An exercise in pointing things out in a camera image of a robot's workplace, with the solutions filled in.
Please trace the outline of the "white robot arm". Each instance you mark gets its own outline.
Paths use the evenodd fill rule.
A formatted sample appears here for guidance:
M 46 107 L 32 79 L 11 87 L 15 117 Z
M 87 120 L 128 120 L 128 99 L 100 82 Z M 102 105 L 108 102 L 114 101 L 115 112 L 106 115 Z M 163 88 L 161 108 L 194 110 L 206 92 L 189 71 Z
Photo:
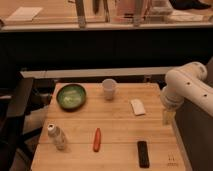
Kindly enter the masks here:
M 164 125 L 172 122 L 185 99 L 213 117 L 213 87 L 205 83 L 207 74 L 206 66 L 197 61 L 174 67 L 166 73 L 166 86 L 160 93 Z

